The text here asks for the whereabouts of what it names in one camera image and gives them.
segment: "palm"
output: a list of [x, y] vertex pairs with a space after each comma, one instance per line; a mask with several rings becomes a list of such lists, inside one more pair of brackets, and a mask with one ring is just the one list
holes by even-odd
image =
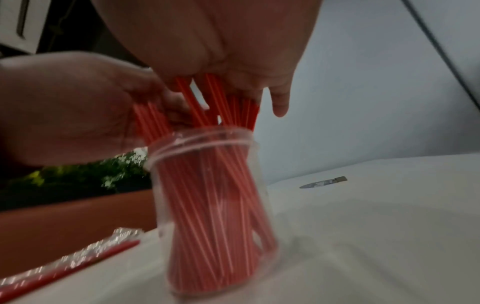
[[93, 0], [118, 39], [169, 83], [222, 75], [229, 90], [287, 112], [293, 74], [321, 0]]

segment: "transparent container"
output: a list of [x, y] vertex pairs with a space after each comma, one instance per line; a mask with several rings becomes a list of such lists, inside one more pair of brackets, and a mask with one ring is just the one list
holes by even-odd
[[223, 291], [257, 277], [278, 241], [251, 131], [174, 133], [148, 148], [158, 228], [171, 290]]

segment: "orange surface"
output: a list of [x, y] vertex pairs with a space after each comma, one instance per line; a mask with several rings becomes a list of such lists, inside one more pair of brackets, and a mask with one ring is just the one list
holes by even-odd
[[0, 278], [73, 253], [118, 227], [156, 228], [151, 190], [0, 213]]

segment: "white table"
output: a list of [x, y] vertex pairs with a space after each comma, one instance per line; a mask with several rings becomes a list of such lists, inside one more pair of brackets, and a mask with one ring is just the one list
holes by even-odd
[[[300, 190], [323, 179], [347, 182]], [[476, 303], [480, 155], [367, 162], [269, 187], [283, 258], [208, 303]], [[156, 231], [14, 304], [175, 303]]]

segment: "hand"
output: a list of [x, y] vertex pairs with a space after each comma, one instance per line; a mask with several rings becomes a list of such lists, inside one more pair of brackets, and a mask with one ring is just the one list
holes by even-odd
[[113, 34], [175, 90], [173, 78], [222, 76], [228, 93], [273, 111], [289, 108], [290, 87], [322, 0], [92, 0]]
[[153, 71], [88, 53], [0, 61], [0, 146], [26, 166], [101, 160], [144, 146], [132, 104], [158, 101], [176, 127], [191, 118]]

